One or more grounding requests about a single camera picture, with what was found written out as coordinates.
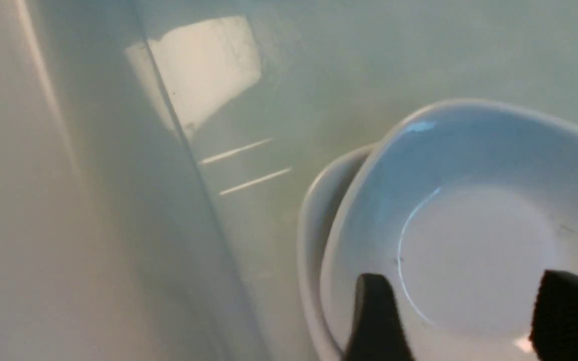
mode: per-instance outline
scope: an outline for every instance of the ceramic bowl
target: ceramic bowl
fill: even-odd
[[[342,356],[323,317],[319,292],[323,254],[340,201],[371,149],[357,149],[325,167],[309,187],[300,211],[298,283],[307,327],[321,361],[339,361]]]
[[[344,349],[354,286],[388,277],[416,359],[535,360],[544,269],[578,274],[578,126],[480,100],[436,103],[377,144],[346,192],[321,271]]]

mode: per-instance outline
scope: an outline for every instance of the bowl base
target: bowl base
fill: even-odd
[[[523,336],[545,269],[557,265],[549,218],[501,187],[438,189],[410,214],[398,247],[402,286],[436,327]]]

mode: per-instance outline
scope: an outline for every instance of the black object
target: black object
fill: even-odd
[[[356,281],[351,337],[343,361],[413,361],[398,317],[394,291],[378,274]]]
[[[542,361],[578,361],[578,276],[547,270],[537,296],[530,341]]]

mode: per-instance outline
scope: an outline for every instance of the white surface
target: white surface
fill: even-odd
[[[269,359],[133,7],[28,5],[0,2],[0,361]]]
[[[578,274],[578,127],[448,101],[395,127],[358,171],[321,300],[344,348],[356,278],[385,274],[416,359],[536,360],[520,341],[544,267]]]

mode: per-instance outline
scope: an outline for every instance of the white bowl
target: white bowl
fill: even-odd
[[[363,272],[394,287],[411,351],[531,359],[544,269],[578,274],[578,126],[479,100],[416,112],[372,151],[339,207],[321,271],[344,349]]]
[[[319,293],[323,254],[342,197],[371,149],[372,146],[357,149],[325,167],[309,187],[298,219],[300,297],[307,327],[321,361],[339,361],[342,356],[323,317]]]

